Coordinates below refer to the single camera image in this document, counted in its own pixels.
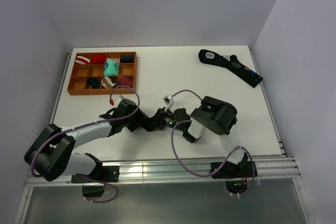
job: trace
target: teal sock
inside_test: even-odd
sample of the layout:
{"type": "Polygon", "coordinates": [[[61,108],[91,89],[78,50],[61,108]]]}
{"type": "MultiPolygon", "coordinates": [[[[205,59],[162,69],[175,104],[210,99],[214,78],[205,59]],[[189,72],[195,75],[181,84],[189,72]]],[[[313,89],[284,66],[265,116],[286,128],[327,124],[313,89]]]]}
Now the teal sock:
{"type": "Polygon", "coordinates": [[[117,76],[119,64],[112,59],[107,59],[104,66],[104,76],[117,76]]]}

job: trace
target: white wall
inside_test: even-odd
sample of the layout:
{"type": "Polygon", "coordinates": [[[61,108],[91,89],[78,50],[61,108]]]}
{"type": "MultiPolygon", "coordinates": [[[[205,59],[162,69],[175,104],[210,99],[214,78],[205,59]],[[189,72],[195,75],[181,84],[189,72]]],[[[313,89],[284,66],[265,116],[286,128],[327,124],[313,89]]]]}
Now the white wall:
{"type": "Polygon", "coordinates": [[[28,165],[49,122],[66,51],[35,0],[0,0],[0,223],[12,223],[28,165]]]}
{"type": "Polygon", "coordinates": [[[253,45],[276,0],[39,0],[68,47],[253,45]]]}
{"type": "Polygon", "coordinates": [[[318,223],[336,216],[336,1],[277,0],[255,57],[318,223]]]}

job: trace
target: black sock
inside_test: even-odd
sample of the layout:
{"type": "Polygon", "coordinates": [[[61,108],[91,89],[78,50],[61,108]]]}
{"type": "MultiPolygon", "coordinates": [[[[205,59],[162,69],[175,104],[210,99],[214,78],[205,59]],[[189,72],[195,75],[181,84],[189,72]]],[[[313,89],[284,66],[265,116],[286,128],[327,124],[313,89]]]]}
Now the black sock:
{"type": "Polygon", "coordinates": [[[263,80],[263,77],[241,64],[235,55],[223,57],[215,52],[202,49],[198,53],[198,58],[202,63],[227,68],[253,88],[263,80]]]}
{"type": "Polygon", "coordinates": [[[93,89],[98,89],[100,88],[100,81],[97,80],[96,78],[88,78],[87,83],[91,85],[93,89]]]}

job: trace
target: red and white striped sock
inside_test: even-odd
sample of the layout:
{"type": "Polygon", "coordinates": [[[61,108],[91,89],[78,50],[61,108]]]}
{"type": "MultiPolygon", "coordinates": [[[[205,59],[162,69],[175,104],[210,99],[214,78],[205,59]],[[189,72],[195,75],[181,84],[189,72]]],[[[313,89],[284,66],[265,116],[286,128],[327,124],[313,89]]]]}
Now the red and white striped sock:
{"type": "Polygon", "coordinates": [[[90,64],[90,60],[84,56],[77,56],[75,63],[85,65],[90,64]]]}

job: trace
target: white tabletop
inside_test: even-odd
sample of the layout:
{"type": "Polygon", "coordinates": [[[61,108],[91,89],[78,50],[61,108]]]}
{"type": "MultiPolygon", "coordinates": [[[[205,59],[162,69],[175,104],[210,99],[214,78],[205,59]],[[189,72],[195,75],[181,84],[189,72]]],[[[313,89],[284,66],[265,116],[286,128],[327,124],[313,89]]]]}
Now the white tabletop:
{"type": "MultiPolygon", "coordinates": [[[[108,95],[69,95],[69,83],[75,55],[79,52],[136,51],[138,55],[136,90],[141,110],[153,116],[165,106],[162,98],[182,89],[195,91],[233,104],[238,110],[237,131],[242,146],[252,156],[281,155],[278,140],[260,85],[252,88],[227,69],[205,65],[198,60],[198,52],[208,49],[220,55],[237,55],[238,60],[255,70],[247,46],[193,46],[193,47],[132,47],[132,48],[76,48],[72,52],[69,68],[60,95],[54,123],[73,126],[91,122],[111,108],[108,95]]],[[[125,97],[137,101],[134,94],[125,97]]],[[[191,113],[200,101],[190,93],[175,97],[172,110],[186,108],[191,113]]],[[[76,149],[78,153],[91,153],[101,160],[130,161],[174,158],[171,129],[147,132],[138,129],[101,138],[76,149]]],[[[177,153],[183,158],[221,157],[223,146],[217,135],[210,131],[197,144],[190,144],[175,133],[177,153]]]]}

